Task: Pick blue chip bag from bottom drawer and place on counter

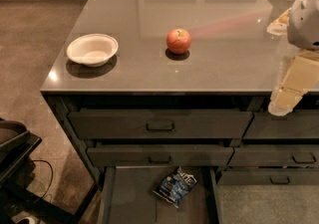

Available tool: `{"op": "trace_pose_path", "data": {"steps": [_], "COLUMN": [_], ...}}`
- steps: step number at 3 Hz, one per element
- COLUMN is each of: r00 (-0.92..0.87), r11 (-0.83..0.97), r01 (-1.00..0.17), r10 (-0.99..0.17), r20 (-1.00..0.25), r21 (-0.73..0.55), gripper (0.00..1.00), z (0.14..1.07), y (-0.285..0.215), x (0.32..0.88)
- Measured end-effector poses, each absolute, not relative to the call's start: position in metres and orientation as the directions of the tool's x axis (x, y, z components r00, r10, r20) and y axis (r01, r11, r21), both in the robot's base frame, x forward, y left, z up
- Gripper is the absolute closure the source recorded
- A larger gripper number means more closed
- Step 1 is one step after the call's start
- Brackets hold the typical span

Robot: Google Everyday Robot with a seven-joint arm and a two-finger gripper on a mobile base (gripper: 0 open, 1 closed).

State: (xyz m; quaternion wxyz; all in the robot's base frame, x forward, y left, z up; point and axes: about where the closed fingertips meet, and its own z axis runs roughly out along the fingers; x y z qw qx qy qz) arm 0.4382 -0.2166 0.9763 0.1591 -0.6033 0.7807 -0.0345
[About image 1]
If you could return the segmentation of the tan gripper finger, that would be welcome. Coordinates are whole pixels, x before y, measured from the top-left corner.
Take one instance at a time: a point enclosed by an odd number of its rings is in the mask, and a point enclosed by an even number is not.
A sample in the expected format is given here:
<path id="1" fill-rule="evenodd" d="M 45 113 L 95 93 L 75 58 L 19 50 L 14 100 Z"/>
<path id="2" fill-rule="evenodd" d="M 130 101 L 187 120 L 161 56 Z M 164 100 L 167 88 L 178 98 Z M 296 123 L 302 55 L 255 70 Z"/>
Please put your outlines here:
<path id="1" fill-rule="evenodd" d="M 275 36 L 282 36 L 287 34 L 287 27 L 290 18 L 291 9 L 287 9 L 276 20 L 269 24 L 266 31 Z"/>
<path id="2" fill-rule="evenodd" d="M 271 94 L 268 111 L 276 116 L 289 114 L 318 82 L 319 53 L 308 50 L 298 53 Z"/>

